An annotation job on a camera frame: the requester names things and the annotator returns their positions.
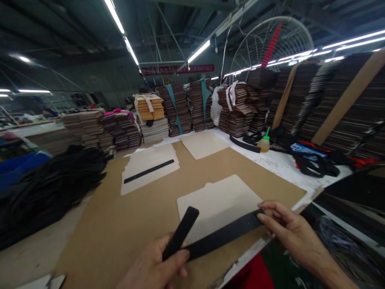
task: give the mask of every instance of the hand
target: hand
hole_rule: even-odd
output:
[[[276,235],[293,258],[315,274],[326,287],[358,289],[302,216],[277,201],[264,201],[258,207],[266,214],[258,214],[258,219]]]
[[[176,273],[182,278],[187,278],[184,264],[190,256],[188,250],[179,250],[162,262],[162,253],[171,237],[172,233],[149,244],[136,259],[117,289],[172,289],[169,281]]]

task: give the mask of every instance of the plastic bottle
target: plastic bottle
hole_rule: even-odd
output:
[[[270,127],[267,129],[266,135],[258,142],[257,147],[261,148],[262,153],[267,153],[270,149],[270,137],[269,134]]]

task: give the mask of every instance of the red fan pole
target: red fan pole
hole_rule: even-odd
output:
[[[277,41],[281,32],[281,27],[282,27],[282,23],[279,23],[276,30],[274,31],[274,35],[272,37],[272,40],[270,41],[269,47],[266,50],[266,54],[265,54],[265,57],[263,58],[261,67],[266,67],[267,64],[269,63],[273,55],[274,49],[276,48]]]

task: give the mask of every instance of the blue bin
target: blue bin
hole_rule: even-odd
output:
[[[45,152],[31,153],[0,162],[0,191],[17,183],[29,171],[51,159]]]

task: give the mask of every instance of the black rubber strip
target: black rubber strip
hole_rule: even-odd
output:
[[[245,142],[241,142],[241,141],[237,140],[236,138],[233,138],[232,136],[230,136],[230,140],[233,143],[235,143],[237,146],[240,146],[243,149],[247,149],[248,151],[252,151],[252,152],[255,152],[255,153],[260,153],[261,152],[261,148],[253,146],[253,145],[250,145],[250,144],[247,144]]]
[[[175,162],[175,161],[174,161],[173,159],[171,159],[171,160],[169,160],[169,161],[167,161],[167,162],[165,162],[165,163],[162,163],[162,164],[160,164],[160,165],[154,166],[154,167],[152,167],[152,168],[150,168],[150,169],[148,169],[148,170],[145,170],[145,171],[143,171],[143,172],[141,172],[141,173],[139,173],[139,174],[133,175],[132,177],[129,177],[129,178],[125,179],[125,180],[124,180],[124,183],[129,183],[129,182],[131,182],[131,181],[133,181],[133,180],[135,180],[135,179],[137,179],[137,178],[143,177],[144,175],[147,175],[147,174],[149,174],[149,173],[151,173],[151,172],[153,172],[153,171],[156,171],[156,170],[158,170],[158,169],[161,169],[161,168],[163,168],[163,167],[165,167],[165,166],[167,166],[167,165],[171,165],[171,164],[174,163],[174,162]]]
[[[196,219],[199,216],[199,211],[193,207],[188,207],[186,213],[183,216],[182,221],[176,228],[174,235],[168,242],[166,249],[163,252],[163,261],[167,260],[170,256],[174,255],[183,245],[183,241],[186,239],[188,232],[190,232]]]
[[[190,212],[188,210],[186,211],[186,214],[183,216],[183,219],[177,227],[171,241],[163,252],[163,260],[166,260],[168,257],[175,254],[181,248],[183,241],[187,237],[195,220],[198,217],[196,212],[193,210]],[[259,209],[248,213],[247,215],[240,217],[239,219],[200,239],[199,241],[196,241],[185,247],[184,249],[187,249],[190,252],[190,258],[188,262],[202,257],[216,249],[219,249],[227,243],[230,243],[242,235],[260,227],[262,223],[257,218],[257,214],[259,213],[264,214],[265,212],[262,209]]]

